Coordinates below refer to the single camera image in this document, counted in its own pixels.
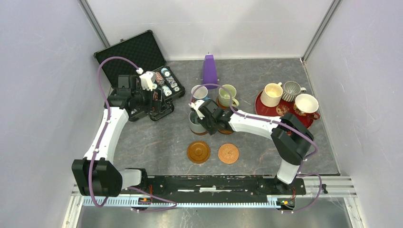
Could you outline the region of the brown wooden coaster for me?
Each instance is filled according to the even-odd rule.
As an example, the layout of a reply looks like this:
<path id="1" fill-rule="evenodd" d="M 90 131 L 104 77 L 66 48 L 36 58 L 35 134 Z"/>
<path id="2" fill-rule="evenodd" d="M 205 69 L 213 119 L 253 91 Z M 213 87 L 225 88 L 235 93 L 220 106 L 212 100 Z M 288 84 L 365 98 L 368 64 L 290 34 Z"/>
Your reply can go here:
<path id="1" fill-rule="evenodd" d="M 221 130 L 221 129 L 219 129 L 218 131 L 219 131 L 221 134 L 225 134 L 225 135 L 229 135 L 229 134 L 232 134 L 232 133 L 233 133 L 232 130 Z"/>
<path id="2" fill-rule="evenodd" d="M 223 110 L 227 110 L 227 109 L 229 108 L 228 106 L 223 106 L 223 105 L 220 103 L 218 97 L 216 98 L 216 103 L 217 103 L 218 107 L 220 107 L 220 108 L 223 109 Z"/>
<path id="3" fill-rule="evenodd" d="M 195 135 L 206 135 L 208 132 L 207 131 L 204 131 L 204 132 L 202 132 L 202 133 L 197 133 L 197 132 L 194 132 L 194 131 L 191 131 L 193 134 L 195 134 Z"/>

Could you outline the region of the woven rattan coaster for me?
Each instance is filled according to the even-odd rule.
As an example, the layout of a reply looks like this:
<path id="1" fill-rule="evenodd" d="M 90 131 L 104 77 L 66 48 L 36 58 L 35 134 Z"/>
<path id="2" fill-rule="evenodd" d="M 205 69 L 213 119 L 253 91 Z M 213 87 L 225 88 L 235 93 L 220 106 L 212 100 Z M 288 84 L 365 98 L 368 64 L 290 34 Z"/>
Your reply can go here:
<path id="1" fill-rule="evenodd" d="M 233 164 L 239 158 L 240 152 L 238 148 L 231 143 L 223 144 L 218 150 L 219 159 L 225 164 Z"/>

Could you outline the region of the red round tray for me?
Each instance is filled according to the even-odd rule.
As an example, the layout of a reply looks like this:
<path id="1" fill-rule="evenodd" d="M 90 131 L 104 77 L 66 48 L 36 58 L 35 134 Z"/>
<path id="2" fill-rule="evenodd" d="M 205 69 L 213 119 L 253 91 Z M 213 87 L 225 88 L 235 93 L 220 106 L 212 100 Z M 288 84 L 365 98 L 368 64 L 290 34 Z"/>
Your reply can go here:
<path id="1" fill-rule="evenodd" d="M 276 116 L 283 117 L 286 113 L 292 113 L 299 119 L 299 121 L 306 128 L 309 128 L 312 125 L 312 123 L 315 121 L 315 119 L 312 119 L 308 116 L 298 115 L 294 110 L 294 104 L 295 104 L 294 102 L 286 102 L 281 99 L 279 104 L 275 107 L 265 106 L 262 103 L 262 101 L 260 100 L 262 93 L 263 93 L 263 91 L 260 91 L 260 93 L 257 95 L 257 98 L 255 100 L 254 106 L 255 106 L 256 114 L 263 115 L 263 116 L 270 116 L 270 117 L 276 117 Z"/>

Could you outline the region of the blue white mug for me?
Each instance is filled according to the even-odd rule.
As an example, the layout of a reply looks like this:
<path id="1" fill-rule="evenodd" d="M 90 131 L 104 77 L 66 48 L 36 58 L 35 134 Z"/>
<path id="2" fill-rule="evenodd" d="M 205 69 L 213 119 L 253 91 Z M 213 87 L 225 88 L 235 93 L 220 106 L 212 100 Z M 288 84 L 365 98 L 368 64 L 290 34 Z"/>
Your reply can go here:
<path id="1" fill-rule="evenodd" d="M 197 100 L 209 100 L 208 97 L 208 89 L 205 86 L 196 85 L 191 90 L 192 94 L 192 102 L 196 102 Z"/>

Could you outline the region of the grey striped mug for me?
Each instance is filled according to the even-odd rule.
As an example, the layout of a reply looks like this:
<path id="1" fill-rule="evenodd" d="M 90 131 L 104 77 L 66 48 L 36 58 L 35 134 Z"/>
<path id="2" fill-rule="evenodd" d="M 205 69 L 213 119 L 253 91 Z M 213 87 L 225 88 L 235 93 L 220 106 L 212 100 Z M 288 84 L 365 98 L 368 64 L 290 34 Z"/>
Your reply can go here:
<path id="1" fill-rule="evenodd" d="M 300 84 L 294 81 L 288 81 L 283 85 L 282 100 L 285 102 L 294 102 L 296 97 L 307 91 L 305 87 L 301 87 Z"/>

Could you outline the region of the black poker chip case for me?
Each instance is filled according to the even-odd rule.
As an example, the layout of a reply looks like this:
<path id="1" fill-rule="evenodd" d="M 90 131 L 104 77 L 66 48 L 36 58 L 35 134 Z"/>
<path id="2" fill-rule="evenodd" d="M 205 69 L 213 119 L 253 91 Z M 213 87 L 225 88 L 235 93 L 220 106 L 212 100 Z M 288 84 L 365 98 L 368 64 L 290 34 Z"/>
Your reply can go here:
<path id="1" fill-rule="evenodd" d="M 173 102 L 185 88 L 172 72 L 147 30 L 94 53 L 112 87 L 105 108 L 119 108 L 135 122 L 145 116 L 157 121 L 174 111 Z"/>

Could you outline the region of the white red-handled mug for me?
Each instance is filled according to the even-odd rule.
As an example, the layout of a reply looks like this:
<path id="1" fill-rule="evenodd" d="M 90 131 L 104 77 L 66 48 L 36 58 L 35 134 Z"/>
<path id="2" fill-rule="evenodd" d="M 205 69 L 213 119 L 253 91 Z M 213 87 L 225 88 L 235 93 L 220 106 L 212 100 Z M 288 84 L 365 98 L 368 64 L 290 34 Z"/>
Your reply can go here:
<path id="1" fill-rule="evenodd" d="M 295 98 L 293 109 L 296 114 L 306 116 L 313 120 L 318 120 L 320 114 L 318 113 L 319 102 L 309 94 L 300 94 Z"/>

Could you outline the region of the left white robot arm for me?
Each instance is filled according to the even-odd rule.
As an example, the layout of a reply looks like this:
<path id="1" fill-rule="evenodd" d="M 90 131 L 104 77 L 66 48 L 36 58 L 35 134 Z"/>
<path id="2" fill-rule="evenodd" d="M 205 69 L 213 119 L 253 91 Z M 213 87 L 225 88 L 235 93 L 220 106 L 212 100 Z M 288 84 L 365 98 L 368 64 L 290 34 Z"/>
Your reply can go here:
<path id="1" fill-rule="evenodd" d="M 104 96 L 105 109 L 95 139 L 84 157 L 75 159 L 71 166 L 81 195 L 116 197 L 128 187 L 140 194 L 149 189 L 145 169 L 118 170 L 113 160 L 127 122 L 135 122 L 145 116 L 156 121 L 173 112 L 174 106 L 165 101 L 166 95 L 157 84 L 155 72 L 118 77 L 115 93 Z"/>

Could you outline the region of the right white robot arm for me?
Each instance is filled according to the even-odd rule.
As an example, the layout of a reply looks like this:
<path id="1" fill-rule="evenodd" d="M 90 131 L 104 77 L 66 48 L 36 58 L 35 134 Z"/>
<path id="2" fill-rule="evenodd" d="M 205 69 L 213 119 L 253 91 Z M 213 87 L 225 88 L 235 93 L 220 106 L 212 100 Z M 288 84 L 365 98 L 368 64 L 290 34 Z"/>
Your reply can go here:
<path id="1" fill-rule="evenodd" d="M 275 189 L 281 194 L 293 189 L 299 168 L 314 145 L 313 134 L 294 114 L 286 113 L 283 117 L 249 114 L 238 109 L 222 109 L 213 100 L 197 100 L 189 106 L 210 135 L 221 130 L 250 133 L 272 140 L 282 158 L 274 181 Z"/>

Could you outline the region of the grey-green mug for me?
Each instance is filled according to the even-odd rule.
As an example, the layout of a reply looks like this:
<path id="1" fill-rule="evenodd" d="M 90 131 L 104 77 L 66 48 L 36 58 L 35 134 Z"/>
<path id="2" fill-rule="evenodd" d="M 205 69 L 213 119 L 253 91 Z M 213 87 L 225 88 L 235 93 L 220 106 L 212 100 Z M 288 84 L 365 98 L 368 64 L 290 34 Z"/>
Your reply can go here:
<path id="1" fill-rule="evenodd" d="M 202 133 L 205 128 L 199 123 L 199 117 L 197 116 L 195 111 L 190 112 L 189 114 L 189 128 L 191 131 Z"/>

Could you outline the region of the light green mug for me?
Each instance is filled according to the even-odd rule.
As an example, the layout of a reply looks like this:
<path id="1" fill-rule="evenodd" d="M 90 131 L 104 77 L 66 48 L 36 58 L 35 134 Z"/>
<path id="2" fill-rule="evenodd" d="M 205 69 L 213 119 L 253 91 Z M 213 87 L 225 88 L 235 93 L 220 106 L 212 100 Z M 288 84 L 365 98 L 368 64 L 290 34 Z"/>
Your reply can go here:
<path id="1" fill-rule="evenodd" d="M 238 107 L 239 101 L 235 98 L 236 94 L 237 90 L 234 86 L 223 85 L 222 88 L 219 89 L 219 103 L 224 107 L 229 107 L 230 105 Z"/>

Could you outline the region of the orange-brown wooden coaster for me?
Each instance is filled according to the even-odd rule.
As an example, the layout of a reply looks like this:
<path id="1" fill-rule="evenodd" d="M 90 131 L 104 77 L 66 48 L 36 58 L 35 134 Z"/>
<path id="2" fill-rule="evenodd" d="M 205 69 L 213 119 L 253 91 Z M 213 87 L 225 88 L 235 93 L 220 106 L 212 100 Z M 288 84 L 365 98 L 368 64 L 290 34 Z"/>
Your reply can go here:
<path id="1" fill-rule="evenodd" d="M 204 141 L 194 141 L 187 148 L 187 156 L 196 164 L 206 162 L 211 154 L 209 145 Z"/>

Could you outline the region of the cream yellow mug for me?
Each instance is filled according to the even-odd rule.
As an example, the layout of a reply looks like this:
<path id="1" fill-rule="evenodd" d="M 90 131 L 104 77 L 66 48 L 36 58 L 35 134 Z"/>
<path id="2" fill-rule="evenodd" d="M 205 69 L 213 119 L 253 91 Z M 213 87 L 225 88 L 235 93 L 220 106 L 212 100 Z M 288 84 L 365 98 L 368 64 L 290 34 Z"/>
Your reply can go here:
<path id="1" fill-rule="evenodd" d="M 267 107 L 275 107 L 280 103 L 283 95 L 282 83 L 267 84 L 260 96 L 261 102 Z"/>

